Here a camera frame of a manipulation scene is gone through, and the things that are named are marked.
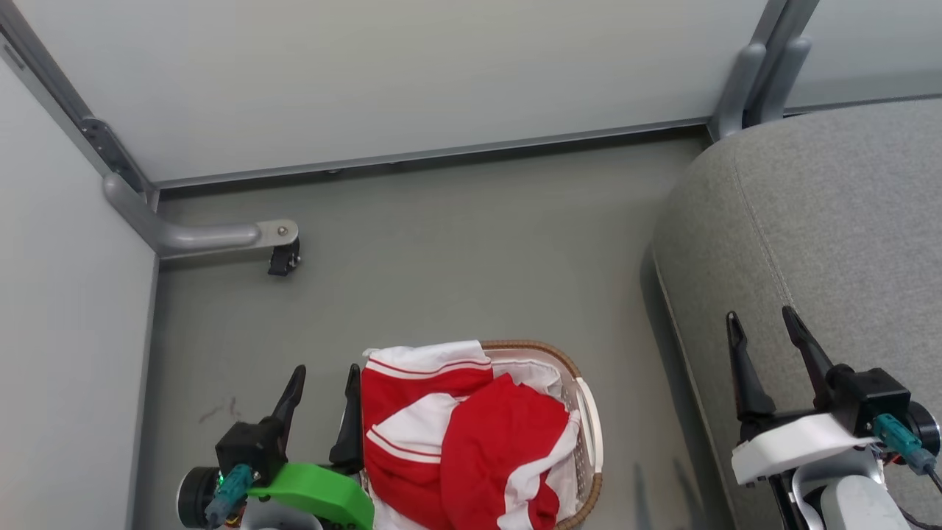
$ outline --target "red fabric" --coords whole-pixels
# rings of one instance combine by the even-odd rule
[[[428,377],[403,379],[370,370],[367,363],[362,375],[365,432],[430,393],[465,397],[494,382],[494,370],[453,370],[460,364],[447,363],[443,366],[444,373],[425,373],[423,375]],[[364,444],[366,473],[370,485],[381,499],[429,530],[452,530],[442,508],[438,463],[415,462],[390,455],[370,439],[365,439]]]
[[[507,511],[507,479],[520,466],[549,455],[569,421],[562,403],[508,374],[455,407],[442,442],[442,506],[456,530],[497,528]],[[541,475],[528,504],[534,530],[556,524],[559,499]]]

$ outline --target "brown basket rim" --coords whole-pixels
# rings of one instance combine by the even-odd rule
[[[545,342],[539,342],[538,340],[482,340],[480,346],[485,352],[488,350],[537,350],[558,359],[559,362],[569,370],[569,373],[571,373],[573,377],[582,377],[582,373],[579,372],[579,368],[576,366],[576,363],[573,362],[573,359],[569,358],[569,356],[563,353],[559,348],[546,344]],[[576,515],[557,522],[553,530],[572,530],[584,523],[589,517],[589,514],[592,513],[593,508],[595,508],[595,503],[598,502],[598,496],[601,493],[602,473],[598,472],[593,475],[592,487],[589,489],[589,497],[586,498],[586,502],[582,505],[582,508],[579,509]]]

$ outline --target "gray fabric upholstery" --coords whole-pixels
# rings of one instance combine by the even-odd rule
[[[723,317],[739,314],[779,410],[811,405],[781,307],[834,362],[881,366],[942,415],[942,101],[821,112],[706,150],[669,200],[655,260],[740,530],[780,527],[767,486],[730,468],[739,435]],[[897,466],[890,491],[942,524],[942,497]]]

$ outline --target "green plastic bracket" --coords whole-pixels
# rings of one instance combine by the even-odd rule
[[[288,462],[267,488],[250,497],[269,496],[283,505],[360,530],[373,528],[373,502],[352,478],[301,462]]]

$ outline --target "red stripe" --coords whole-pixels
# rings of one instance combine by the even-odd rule
[[[378,433],[378,432],[376,431],[376,428],[375,428],[376,425],[373,425],[373,427],[374,427],[374,428],[370,429],[370,432],[372,432],[374,435],[376,435],[377,438],[381,439],[382,441],[385,441],[386,443],[388,443],[389,445],[392,445],[393,447],[395,447],[396,449],[399,449],[400,451],[403,451],[403,452],[405,452],[405,453],[412,453],[413,455],[434,456],[435,458],[441,458],[441,457],[442,457],[441,455],[436,455],[435,453],[422,453],[421,451],[414,451],[414,450],[412,450],[412,449],[406,449],[405,447],[400,447],[400,446],[396,445],[395,443],[389,441],[389,439],[386,438],[385,436],[383,436],[383,435],[381,435],[380,433]]]
[[[376,360],[376,359],[374,359],[374,358],[370,358],[370,359],[369,359],[369,362],[375,362],[376,364],[378,364],[378,365],[380,365],[380,366],[386,367],[386,368],[388,368],[389,370],[395,370],[396,372],[415,373],[415,374],[418,374],[418,375],[429,375],[429,374],[432,374],[432,373],[438,373],[438,372],[440,372],[441,370],[443,370],[443,369],[445,369],[445,368],[448,368],[449,366],[455,366],[455,365],[459,365],[459,364],[473,364],[473,365],[476,365],[476,366],[490,366],[490,364],[491,364],[491,361],[490,361],[490,360],[486,360],[486,361],[483,361],[483,362],[477,362],[477,361],[475,361],[475,360],[470,360],[470,359],[466,359],[466,360],[456,360],[456,361],[453,361],[453,362],[445,363],[445,364],[443,364],[442,366],[438,367],[437,369],[432,370],[431,372],[419,372],[419,371],[415,371],[415,370],[404,370],[404,369],[401,369],[401,368],[398,367],[398,366],[390,366],[390,365],[388,365],[388,364],[386,364],[386,363],[384,363],[384,362],[380,362],[380,361],[378,361],[378,360]]]

